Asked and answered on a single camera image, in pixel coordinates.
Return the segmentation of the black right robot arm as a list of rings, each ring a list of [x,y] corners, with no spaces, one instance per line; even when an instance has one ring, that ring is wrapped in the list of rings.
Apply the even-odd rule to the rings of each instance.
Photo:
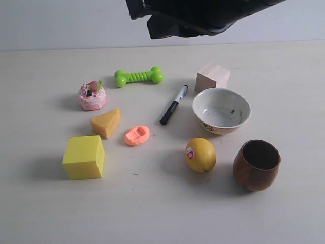
[[[130,18],[147,15],[151,39],[172,36],[215,36],[236,21],[272,7],[282,0],[128,0]]]

